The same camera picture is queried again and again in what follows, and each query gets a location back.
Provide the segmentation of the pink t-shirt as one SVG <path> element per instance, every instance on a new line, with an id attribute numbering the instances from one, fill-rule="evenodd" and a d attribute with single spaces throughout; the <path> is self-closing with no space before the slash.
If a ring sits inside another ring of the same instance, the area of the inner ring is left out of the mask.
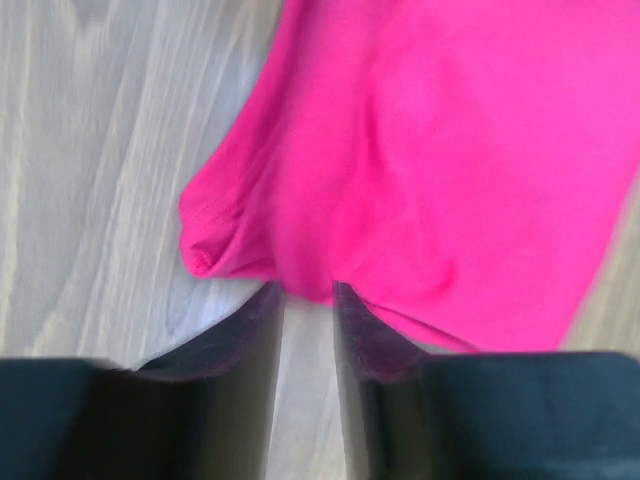
<path id="1" fill-rule="evenodd" d="M 320 303 L 347 283 L 424 343 L 551 350 L 638 166 L 635 1 L 287 1 L 180 251 Z"/>

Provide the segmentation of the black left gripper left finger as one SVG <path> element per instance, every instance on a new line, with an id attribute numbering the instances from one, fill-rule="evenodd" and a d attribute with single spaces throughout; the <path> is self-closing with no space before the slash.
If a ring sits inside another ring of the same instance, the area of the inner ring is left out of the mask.
<path id="1" fill-rule="evenodd" d="M 1 363 L 5 479 L 261 479 L 284 296 L 236 312 L 136 370 L 90 359 Z"/>

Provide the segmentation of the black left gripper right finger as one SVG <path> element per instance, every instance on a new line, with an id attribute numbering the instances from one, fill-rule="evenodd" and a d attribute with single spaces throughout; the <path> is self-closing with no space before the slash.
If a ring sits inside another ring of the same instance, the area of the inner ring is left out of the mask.
<path id="1" fill-rule="evenodd" d="M 635 479 L 639 363 L 617 352 L 440 354 L 334 287 L 352 479 Z"/>

